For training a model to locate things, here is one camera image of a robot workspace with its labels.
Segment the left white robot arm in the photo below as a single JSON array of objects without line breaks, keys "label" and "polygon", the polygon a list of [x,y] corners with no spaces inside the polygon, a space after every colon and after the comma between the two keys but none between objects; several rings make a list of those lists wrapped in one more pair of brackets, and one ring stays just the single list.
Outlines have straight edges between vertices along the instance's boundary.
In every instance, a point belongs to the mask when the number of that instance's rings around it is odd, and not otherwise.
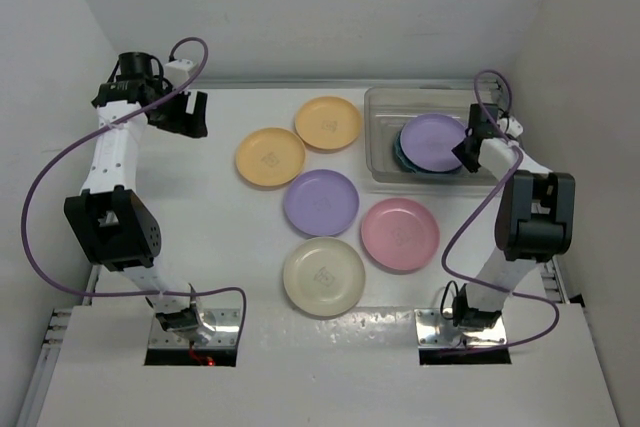
[{"label": "left white robot arm", "polygon": [[207,97],[197,93],[193,112],[181,92],[147,113],[141,108],[186,82],[198,63],[171,57],[166,64],[146,53],[127,52],[98,90],[92,104],[105,133],[98,136],[91,167],[79,195],[64,202],[64,214],[82,250],[94,265],[126,277],[144,292],[164,331],[191,345],[215,335],[193,287],[159,261],[159,223],[136,193],[137,161],[147,126],[191,138],[207,134]]}]

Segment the pink plate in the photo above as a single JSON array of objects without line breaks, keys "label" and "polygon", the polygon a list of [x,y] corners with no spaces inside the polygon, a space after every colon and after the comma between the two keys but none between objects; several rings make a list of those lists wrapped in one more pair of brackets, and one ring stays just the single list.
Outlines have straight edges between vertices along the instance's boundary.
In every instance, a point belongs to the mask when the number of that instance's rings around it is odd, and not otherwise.
[{"label": "pink plate", "polygon": [[362,219],[360,236],[369,256],[397,273],[424,268],[440,244],[440,229],[433,214],[419,202],[401,197],[373,205]]}]

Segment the cream plate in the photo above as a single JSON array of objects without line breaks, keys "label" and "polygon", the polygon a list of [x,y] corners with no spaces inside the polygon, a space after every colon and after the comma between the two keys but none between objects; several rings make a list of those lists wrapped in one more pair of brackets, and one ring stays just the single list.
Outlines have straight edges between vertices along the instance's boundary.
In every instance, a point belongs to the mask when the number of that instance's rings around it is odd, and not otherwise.
[{"label": "cream plate", "polygon": [[358,252],[333,237],[304,241],[286,258],[282,282],[289,301],[317,318],[333,318],[360,301],[366,271]]}]

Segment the teal ornate plate back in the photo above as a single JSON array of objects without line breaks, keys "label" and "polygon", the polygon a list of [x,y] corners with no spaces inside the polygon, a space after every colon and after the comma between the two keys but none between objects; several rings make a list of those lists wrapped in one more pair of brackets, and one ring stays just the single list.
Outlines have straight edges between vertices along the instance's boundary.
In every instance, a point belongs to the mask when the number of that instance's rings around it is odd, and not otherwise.
[{"label": "teal ornate plate back", "polygon": [[454,175],[459,173],[462,170],[461,165],[459,165],[458,167],[452,170],[448,170],[444,172],[431,171],[431,170],[423,169],[417,166],[405,155],[401,147],[401,132],[398,132],[395,136],[392,151],[393,151],[393,158],[395,163],[403,172],[412,173],[412,174],[425,174],[425,175]]}]

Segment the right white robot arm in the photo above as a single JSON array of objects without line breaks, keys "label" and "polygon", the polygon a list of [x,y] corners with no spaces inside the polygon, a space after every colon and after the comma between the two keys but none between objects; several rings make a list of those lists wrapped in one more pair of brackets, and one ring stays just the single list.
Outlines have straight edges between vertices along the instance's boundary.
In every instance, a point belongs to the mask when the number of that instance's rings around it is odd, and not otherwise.
[{"label": "right white robot arm", "polygon": [[464,330],[494,327],[521,281],[566,253],[573,237],[576,179],[531,159],[517,141],[521,125],[499,114],[495,104],[472,104],[465,137],[452,149],[469,172],[488,170],[501,196],[492,254],[476,276],[457,276],[464,284],[452,301],[451,321]]}]

